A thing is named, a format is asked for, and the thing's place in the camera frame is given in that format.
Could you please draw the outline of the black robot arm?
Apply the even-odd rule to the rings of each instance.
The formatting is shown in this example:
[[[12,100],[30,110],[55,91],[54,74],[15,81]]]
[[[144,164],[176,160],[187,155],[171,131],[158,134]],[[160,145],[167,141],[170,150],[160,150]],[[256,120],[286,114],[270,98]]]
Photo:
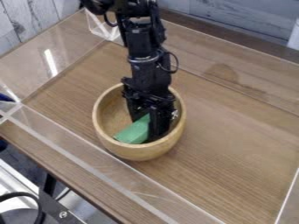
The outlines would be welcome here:
[[[174,54],[163,47],[164,25],[156,0],[80,0],[91,13],[106,17],[115,13],[108,25],[120,31],[132,75],[122,79],[123,97],[131,119],[148,118],[146,139],[163,137],[172,123],[175,96],[171,60]]]

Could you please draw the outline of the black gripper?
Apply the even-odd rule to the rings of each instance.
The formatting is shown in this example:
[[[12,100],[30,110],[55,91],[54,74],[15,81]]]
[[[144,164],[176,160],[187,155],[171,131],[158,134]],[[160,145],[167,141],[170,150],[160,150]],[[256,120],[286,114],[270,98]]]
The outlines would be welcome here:
[[[175,111],[175,96],[170,91],[172,83],[171,57],[158,55],[151,59],[128,59],[131,76],[122,79],[123,96],[132,122],[148,114],[148,139],[155,141],[164,137],[171,128]]]

